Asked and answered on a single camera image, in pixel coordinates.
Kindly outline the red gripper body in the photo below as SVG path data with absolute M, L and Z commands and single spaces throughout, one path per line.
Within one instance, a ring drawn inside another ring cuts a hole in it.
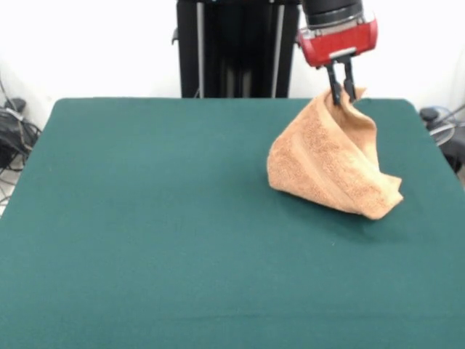
M 377 38 L 376 18 L 361 17 L 334 27 L 299 29 L 297 44 L 307 64 L 319 68 L 375 49 Z

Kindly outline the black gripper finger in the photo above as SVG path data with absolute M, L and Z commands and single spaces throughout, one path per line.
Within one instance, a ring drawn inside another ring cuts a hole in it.
M 352 74 L 352 61 L 350 57 L 344 58 L 344 72 L 345 72 L 345 80 L 344 80 L 344 90 L 349 96 L 349 101 L 353 103 L 356 101 L 356 91 L 355 91 L 355 83 Z
M 329 63 L 325 65 L 325 68 L 328 73 L 328 80 L 331 88 L 331 96 L 333 100 L 334 105 L 340 105 L 340 99 L 341 99 L 341 86 L 338 83 L 336 79 L 336 73 L 334 70 L 334 64 Z

